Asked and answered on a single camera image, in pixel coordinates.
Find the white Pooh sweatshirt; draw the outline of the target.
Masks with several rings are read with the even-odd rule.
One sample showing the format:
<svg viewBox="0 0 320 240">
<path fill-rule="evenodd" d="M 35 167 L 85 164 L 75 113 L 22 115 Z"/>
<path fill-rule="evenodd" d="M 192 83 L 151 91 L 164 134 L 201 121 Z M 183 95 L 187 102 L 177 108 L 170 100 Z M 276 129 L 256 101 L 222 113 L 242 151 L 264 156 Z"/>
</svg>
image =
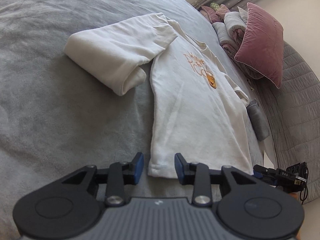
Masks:
<svg viewBox="0 0 320 240">
<path fill-rule="evenodd" d="M 65 54 L 117 95 L 149 79 L 155 101 L 148 174 L 176 178 L 174 155 L 218 170 L 253 167 L 248 96 L 209 47 L 164 14 L 72 34 Z"/>
</svg>

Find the folded grey garment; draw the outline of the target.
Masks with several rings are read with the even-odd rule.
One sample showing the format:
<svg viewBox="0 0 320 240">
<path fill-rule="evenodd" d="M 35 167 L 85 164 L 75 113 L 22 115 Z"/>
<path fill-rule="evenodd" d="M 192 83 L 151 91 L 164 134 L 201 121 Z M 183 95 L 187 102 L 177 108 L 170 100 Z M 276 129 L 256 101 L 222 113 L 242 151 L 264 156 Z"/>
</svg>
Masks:
<svg viewBox="0 0 320 240">
<path fill-rule="evenodd" d="M 263 115 L 257 99 L 251 100 L 246 109 L 257 140 L 264 141 L 270 136 L 270 131 L 268 127 L 268 121 Z"/>
</svg>

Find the grey quilted headboard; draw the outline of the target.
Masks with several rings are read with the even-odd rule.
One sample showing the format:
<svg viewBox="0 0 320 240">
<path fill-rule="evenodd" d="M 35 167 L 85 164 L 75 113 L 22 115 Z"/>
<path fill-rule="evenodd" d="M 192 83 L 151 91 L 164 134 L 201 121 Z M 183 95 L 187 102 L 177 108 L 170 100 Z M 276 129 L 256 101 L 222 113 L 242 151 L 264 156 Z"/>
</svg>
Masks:
<svg viewBox="0 0 320 240">
<path fill-rule="evenodd" d="M 319 79 L 299 53 L 284 43 L 283 81 L 255 82 L 271 130 L 276 165 L 285 169 L 306 162 L 308 196 L 319 198 Z"/>
</svg>

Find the grey bed sheet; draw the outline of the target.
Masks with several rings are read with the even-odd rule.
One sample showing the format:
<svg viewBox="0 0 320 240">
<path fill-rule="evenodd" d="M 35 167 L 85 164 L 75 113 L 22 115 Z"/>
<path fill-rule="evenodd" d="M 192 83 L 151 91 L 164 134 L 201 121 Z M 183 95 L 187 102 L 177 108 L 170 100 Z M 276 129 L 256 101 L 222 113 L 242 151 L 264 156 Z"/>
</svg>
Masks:
<svg viewBox="0 0 320 240">
<path fill-rule="evenodd" d="M 116 95 L 64 53 L 73 33 L 161 12 L 206 43 L 255 98 L 211 24 L 185 0 L 1 0 L 1 239 L 20 236 L 15 203 L 83 166 L 150 159 L 149 81 Z"/>
</svg>

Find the pink velvet pillow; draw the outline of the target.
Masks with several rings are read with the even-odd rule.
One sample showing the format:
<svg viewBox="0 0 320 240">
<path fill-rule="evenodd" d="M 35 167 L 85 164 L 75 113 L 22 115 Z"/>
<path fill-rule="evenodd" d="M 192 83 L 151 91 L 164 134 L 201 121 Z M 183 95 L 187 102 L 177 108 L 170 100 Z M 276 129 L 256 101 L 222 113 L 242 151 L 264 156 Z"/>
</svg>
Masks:
<svg viewBox="0 0 320 240">
<path fill-rule="evenodd" d="M 280 88 L 283 81 L 283 26 L 256 4 L 248 2 L 247 9 L 247 27 L 234 59 Z"/>
</svg>

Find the folded grey pink quilt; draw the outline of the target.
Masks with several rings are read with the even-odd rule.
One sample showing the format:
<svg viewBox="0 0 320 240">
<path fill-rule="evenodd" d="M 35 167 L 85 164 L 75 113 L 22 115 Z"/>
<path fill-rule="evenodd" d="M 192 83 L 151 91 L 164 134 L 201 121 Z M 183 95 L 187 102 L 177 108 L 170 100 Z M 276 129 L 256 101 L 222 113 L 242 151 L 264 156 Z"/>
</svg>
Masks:
<svg viewBox="0 0 320 240">
<path fill-rule="evenodd" d="M 224 4 L 214 3 L 211 6 L 201 6 L 200 13 L 210 22 L 218 36 L 220 46 L 238 68 L 247 77 L 256 80 L 262 78 L 263 75 L 258 71 L 235 60 L 246 31 L 247 11 L 244 9 L 230 11 Z"/>
</svg>

